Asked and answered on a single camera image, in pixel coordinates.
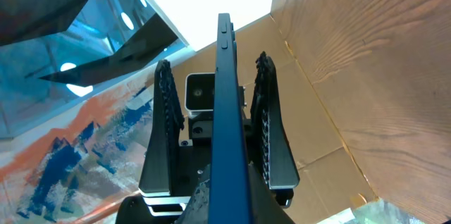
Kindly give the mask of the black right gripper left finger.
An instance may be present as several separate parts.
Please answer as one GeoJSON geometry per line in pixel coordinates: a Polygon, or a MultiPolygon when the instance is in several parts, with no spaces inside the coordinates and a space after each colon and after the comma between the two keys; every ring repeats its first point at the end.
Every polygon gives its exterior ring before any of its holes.
{"type": "Polygon", "coordinates": [[[190,200],[176,220],[176,224],[207,224],[209,218],[209,193],[211,184],[211,165],[208,164],[199,178],[190,200]]]}

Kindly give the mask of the blue Galaxy smartphone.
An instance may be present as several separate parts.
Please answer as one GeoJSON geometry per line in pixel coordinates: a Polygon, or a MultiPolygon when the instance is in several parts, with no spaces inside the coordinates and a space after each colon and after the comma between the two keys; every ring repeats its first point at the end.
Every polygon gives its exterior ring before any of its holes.
{"type": "Polygon", "coordinates": [[[214,90],[208,222],[252,223],[235,32],[228,13],[218,15],[214,90]]]}

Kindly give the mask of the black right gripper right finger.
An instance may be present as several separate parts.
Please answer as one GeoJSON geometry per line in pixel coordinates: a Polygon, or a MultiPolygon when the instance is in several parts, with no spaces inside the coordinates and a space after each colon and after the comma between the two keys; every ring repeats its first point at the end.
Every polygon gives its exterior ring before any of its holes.
{"type": "Polygon", "coordinates": [[[253,163],[248,165],[248,170],[254,223],[294,224],[294,221],[278,205],[253,163]]]}

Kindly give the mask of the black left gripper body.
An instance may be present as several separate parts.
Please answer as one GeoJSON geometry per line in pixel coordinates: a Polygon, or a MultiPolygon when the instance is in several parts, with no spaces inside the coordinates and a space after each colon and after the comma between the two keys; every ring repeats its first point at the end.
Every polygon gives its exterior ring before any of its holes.
{"type": "MultiPolygon", "coordinates": [[[[173,178],[171,194],[143,196],[140,192],[137,196],[125,198],[118,210],[117,223],[175,223],[181,216],[199,183],[203,170],[211,162],[213,122],[191,120],[188,128],[192,141],[182,142],[178,147],[176,176],[173,178]]],[[[253,133],[251,120],[244,121],[244,129],[250,163],[253,163],[264,180],[260,146],[253,133]]],[[[290,206],[293,189],[269,189],[269,191],[282,210],[290,206]]]]}

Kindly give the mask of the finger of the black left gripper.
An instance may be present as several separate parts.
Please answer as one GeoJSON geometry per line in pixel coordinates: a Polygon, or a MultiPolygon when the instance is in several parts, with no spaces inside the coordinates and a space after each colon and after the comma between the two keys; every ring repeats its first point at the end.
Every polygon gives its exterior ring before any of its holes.
{"type": "Polygon", "coordinates": [[[176,176],[180,131],[184,117],[175,87],[171,64],[157,63],[154,73],[152,132],[139,183],[143,196],[169,196],[176,176]]]}
{"type": "Polygon", "coordinates": [[[251,120],[260,146],[262,176],[269,189],[294,189],[299,174],[283,126],[276,67],[265,52],[256,64],[251,120]]]}

